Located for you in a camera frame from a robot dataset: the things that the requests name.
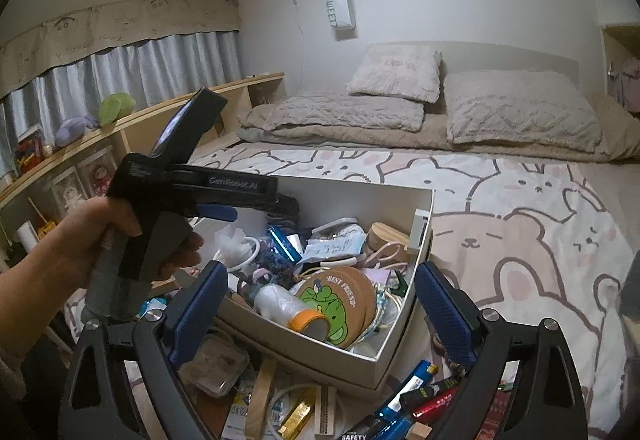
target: small wooden cube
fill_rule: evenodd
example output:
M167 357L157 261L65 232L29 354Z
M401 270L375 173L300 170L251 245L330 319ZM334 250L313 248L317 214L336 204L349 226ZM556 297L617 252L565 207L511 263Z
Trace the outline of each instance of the small wooden cube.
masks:
M416 422L411 426L411 429L409 429L409 432L406 434L406 440L424 440L429 436L430 432L431 427L421 424L420 422Z

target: hand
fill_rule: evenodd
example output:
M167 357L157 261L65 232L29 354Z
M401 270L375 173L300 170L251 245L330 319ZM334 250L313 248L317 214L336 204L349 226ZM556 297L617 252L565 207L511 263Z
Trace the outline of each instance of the hand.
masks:
M55 229L36 246L32 254L44 255L56 265L60 276L75 288L87 287L91 270L100 252L100 242L109 226L118 227L127 236L139 236L140 224L131 205L120 198L96 197L72 210ZM198 249L203 239L192 233L158 272L157 279L170 277L177 268L200 263Z

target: sleeve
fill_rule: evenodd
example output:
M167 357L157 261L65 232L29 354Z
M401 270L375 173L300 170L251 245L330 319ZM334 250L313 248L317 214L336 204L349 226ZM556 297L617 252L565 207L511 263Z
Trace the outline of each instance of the sleeve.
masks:
M27 392L20 372L22 359L6 353L0 348L0 382L14 400L21 400Z

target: human arm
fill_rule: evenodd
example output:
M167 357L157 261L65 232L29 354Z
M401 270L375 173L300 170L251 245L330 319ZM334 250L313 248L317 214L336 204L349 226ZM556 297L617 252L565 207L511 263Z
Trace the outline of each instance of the human arm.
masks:
M71 211L55 229L8 272L0 274L0 348L23 356L76 289L88 285L106 228L128 236L140 224L128 202L98 197ZM192 234L162 266L158 279L176 268L200 262L202 239Z

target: bed sheet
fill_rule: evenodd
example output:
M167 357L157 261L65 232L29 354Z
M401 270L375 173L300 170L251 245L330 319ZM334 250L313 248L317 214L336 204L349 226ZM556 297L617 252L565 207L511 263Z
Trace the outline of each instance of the bed sheet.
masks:
M241 144L195 163L261 174L380 182L436 190L432 255L480 308L537 325L551 316L574 356L594 438L620 416L632 344L616 300L633 253L612 214L575 163ZM418 313L392 382L421 358L447 375Z

